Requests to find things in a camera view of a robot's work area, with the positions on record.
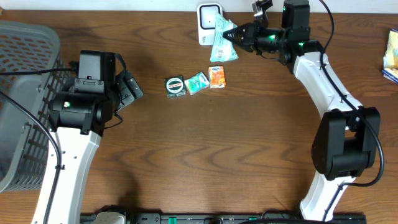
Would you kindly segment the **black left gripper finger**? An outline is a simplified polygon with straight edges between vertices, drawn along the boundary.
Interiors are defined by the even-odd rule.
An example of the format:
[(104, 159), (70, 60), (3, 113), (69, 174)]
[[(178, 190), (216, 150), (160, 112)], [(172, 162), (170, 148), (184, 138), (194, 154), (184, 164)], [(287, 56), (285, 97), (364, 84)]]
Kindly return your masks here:
[(142, 91), (141, 87), (139, 86), (138, 82), (134, 78), (133, 74), (127, 70), (123, 77), (123, 82), (126, 86), (126, 94), (125, 97), (127, 99), (138, 99), (144, 96), (144, 92)]
[(118, 82), (119, 97), (121, 99), (117, 110), (121, 110), (135, 101), (134, 87), (131, 85), (131, 79)]

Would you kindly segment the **teal long snack packet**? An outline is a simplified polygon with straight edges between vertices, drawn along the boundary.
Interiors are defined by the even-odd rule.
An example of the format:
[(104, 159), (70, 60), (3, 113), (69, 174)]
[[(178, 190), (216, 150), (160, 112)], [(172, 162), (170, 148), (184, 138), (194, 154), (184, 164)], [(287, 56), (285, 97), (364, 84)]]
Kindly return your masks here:
[(234, 28), (237, 28), (237, 25), (232, 21), (226, 20), (220, 14), (216, 15), (215, 39), (211, 50), (210, 62), (227, 62), (239, 58), (232, 42), (223, 37), (223, 32)]

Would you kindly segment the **green round-logo box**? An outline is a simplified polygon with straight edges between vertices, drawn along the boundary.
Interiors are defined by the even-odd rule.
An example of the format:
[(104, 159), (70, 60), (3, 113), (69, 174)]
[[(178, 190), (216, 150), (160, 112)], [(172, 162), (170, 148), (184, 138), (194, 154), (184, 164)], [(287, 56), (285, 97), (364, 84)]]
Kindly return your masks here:
[(185, 96), (187, 93), (182, 75), (165, 78), (164, 84), (168, 98)]

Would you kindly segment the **orange small tissue pack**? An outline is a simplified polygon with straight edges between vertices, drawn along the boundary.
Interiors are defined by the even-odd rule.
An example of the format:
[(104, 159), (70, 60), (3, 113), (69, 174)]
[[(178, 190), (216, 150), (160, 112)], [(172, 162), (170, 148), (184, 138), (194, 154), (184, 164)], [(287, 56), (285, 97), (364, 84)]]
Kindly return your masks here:
[(223, 66), (210, 67), (208, 69), (208, 78), (210, 82), (210, 88), (224, 88), (226, 86)]

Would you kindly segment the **teal small tissue pack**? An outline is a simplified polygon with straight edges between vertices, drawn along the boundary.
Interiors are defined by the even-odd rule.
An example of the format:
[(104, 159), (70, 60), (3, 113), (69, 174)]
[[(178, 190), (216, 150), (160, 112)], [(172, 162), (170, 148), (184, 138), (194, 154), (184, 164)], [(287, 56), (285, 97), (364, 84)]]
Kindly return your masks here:
[(203, 72), (199, 72), (193, 77), (184, 80), (184, 84), (190, 95), (194, 95), (210, 86), (210, 83)]

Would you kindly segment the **large yellow snack bag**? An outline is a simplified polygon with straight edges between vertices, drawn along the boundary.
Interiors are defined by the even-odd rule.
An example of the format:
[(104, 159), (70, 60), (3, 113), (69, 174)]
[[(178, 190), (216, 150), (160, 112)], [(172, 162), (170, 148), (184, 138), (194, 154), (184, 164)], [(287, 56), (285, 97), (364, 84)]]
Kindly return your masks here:
[(382, 74), (384, 78), (397, 83), (397, 29), (389, 31)]

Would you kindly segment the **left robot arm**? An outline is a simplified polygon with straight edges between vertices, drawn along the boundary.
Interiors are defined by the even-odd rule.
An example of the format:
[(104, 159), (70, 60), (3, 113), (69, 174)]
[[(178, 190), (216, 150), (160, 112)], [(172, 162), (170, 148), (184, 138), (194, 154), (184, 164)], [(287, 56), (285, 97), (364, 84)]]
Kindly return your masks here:
[(79, 223), (86, 181), (107, 122), (144, 95), (120, 54), (82, 50), (48, 105), (47, 166), (32, 223)]

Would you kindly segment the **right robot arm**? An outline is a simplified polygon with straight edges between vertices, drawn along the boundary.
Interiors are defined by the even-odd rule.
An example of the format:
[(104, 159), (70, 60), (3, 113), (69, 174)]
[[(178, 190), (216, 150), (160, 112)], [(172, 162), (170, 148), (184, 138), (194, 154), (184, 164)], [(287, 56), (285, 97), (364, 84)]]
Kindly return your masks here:
[(256, 1), (255, 20), (223, 32), (223, 37), (247, 52), (276, 60), (308, 91), (321, 117), (312, 144), (315, 176), (299, 205), (296, 223), (330, 223), (349, 186), (375, 162), (384, 163), (378, 138), (381, 116), (363, 106), (333, 71), (326, 47), (310, 37), (308, 1), (285, 1), (280, 29), (269, 27), (272, 1)]

